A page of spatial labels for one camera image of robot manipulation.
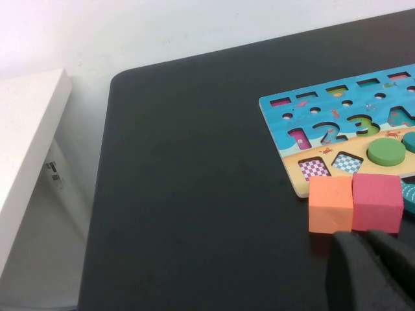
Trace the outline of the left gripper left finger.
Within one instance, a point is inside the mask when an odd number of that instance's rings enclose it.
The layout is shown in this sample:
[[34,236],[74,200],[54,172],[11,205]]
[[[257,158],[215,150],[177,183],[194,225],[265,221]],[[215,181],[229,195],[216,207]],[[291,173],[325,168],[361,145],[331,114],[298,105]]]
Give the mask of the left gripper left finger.
[[326,295],[330,310],[405,309],[405,293],[368,244],[354,233],[333,235]]

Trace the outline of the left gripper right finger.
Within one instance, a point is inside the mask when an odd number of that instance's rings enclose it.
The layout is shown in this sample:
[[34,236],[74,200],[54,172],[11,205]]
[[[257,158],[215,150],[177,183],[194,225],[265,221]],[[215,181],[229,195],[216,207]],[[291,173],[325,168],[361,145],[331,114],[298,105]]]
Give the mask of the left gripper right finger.
[[383,231],[369,231],[369,310],[414,310],[414,250]]

